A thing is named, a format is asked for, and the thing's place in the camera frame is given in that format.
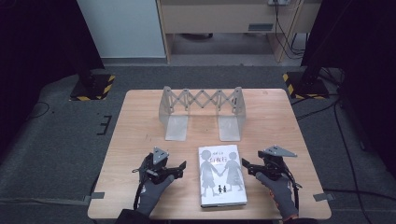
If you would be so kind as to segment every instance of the gray floor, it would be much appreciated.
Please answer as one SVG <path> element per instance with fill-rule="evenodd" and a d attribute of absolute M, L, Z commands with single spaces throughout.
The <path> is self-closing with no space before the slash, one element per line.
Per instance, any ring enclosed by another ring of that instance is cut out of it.
<path fill-rule="evenodd" d="M 300 40 L 296 48 L 304 46 L 304 36 Z M 265 35 L 214 35 L 205 40 L 178 36 L 176 42 L 170 64 L 107 64 L 107 71 L 116 79 L 103 101 L 69 101 L 77 76 L 51 83 L 42 90 L 31 117 L 0 167 L 0 199 L 7 199 L 0 204 L 0 223 L 93 223 L 87 216 L 87 205 L 21 203 L 15 199 L 80 202 L 90 195 L 128 90 L 162 89 L 164 85 L 173 89 L 241 86 L 285 90 L 282 75 L 288 71 L 303 71 L 299 60 L 286 58 L 276 63 Z M 340 78 L 338 70 L 332 72 Z M 325 83 L 330 92 L 336 93 L 332 83 Z M 396 181 L 375 152 L 361 150 L 346 111 L 337 105 L 304 118 L 336 99 L 337 96 L 301 102 L 290 99 L 322 187 L 355 190 L 353 167 L 359 190 L 393 197 L 392 200 L 362 193 L 368 218 L 372 223 L 394 223 Z M 105 116 L 111 116 L 112 120 L 106 134 L 98 135 L 104 130 L 101 123 L 107 121 Z M 369 223 L 356 193 L 326 192 L 335 197 L 329 202 L 332 217 L 320 223 Z"/>

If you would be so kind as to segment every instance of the metal bracket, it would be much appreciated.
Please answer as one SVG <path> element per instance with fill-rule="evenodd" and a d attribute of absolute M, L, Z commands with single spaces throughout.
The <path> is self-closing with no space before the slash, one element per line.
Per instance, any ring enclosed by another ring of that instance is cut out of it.
<path fill-rule="evenodd" d="M 263 150 L 265 154 L 278 156 L 278 157 L 297 157 L 297 154 L 294 152 L 290 152 L 283 147 L 280 146 L 271 146 Z"/>
<path fill-rule="evenodd" d="M 164 151 L 164 150 L 162 150 L 162 149 L 160 149 L 158 147 L 155 147 L 153 149 L 153 162 L 152 163 L 154 165 L 156 165 L 159 162 L 161 162 L 161 161 L 165 160 L 166 158 L 168 158 L 168 156 L 169 156 L 168 152 L 166 152 L 166 151 Z"/>
<path fill-rule="evenodd" d="M 227 96 L 223 90 L 216 90 L 209 94 L 205 90 L 198 91 L 193 95 L 188 89 L 180 94 L 172 92 L 171 88 L 163 88 L 163 97 L 160 102 L 159 117 L 165 128 L 165 140 L 185 141 L 187 124 L 192 104 L 201 108 L 207 105 L 216 106 L 216 116 L 219 122 L 220 141 L 240 141 L 242 127 L 246 119 L 246 106 L 242 94 L 242 88 L 237 87 Z M 230 115 L 220 114 L 223 106 L 231 107 Z M 185 114 L 176 112 L 176 108 L 183 108 Z"/>

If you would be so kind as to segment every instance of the electrical outlet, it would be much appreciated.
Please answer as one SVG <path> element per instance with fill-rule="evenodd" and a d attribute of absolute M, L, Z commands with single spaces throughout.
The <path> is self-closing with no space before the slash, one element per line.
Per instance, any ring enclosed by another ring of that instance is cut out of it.
<path fill-rule="evenodd" d="M 268 0 L 268 5 L 270 6 L 286 6 L 288 4 L 290 4 L 290 0 Z"/>

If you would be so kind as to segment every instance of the metal plate on robot hand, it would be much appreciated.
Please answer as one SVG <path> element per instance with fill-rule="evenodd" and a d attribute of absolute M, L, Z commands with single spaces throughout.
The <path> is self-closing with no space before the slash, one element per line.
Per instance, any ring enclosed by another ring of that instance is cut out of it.
<path fill-rule="evenodd" d="M 169 156 L 168 152 L 166 152 L 166 151 L 164 151 L 164 150 L 162 150 L 162 149 L 160 149 L 158 147 L 155 147 L 153 149 L 153 156 L 152 156 L 153 161 L 152 161 L 152 163 L 154 165 L 156 165 L 160 161 L 163 161 L 164 159 L 168 158 L 168 156 Z"/>
<path fill-rule="evenodd" d="M 280 146 L 272 146 L 268 147 L 265 150 L 263 150 L 264 153 L 272 155 L 272 156 L 278 156 L 278 157 L 297 157 L 297 154 L 287 151 L 285 148 L 280 147 Z"/>

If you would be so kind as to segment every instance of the black glove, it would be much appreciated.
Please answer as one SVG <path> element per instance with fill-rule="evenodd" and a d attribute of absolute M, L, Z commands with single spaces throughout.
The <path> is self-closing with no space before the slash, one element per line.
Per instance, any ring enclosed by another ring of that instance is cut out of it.
<path fill-rule="evenodd" d="M 291 199 L 291 190 L 289 189 L 290 180 L 287 177 L 281 176 L 277 181 L 274 181 L 263 173 L 258 172 L 256 178 L 271 190 L 271 194 L 283 220 L 298 216 L 298 210 Z"/>
<path fill-rule="evenodd" d="M 175 180 L 173 175 L 169 175 L 161 184 L 155 185 L 151 180 L 146 180 L 140 192 L 140 203 L 136 211 L 149 217 L 157 202 L 160 200 L 163 191 Z"/>

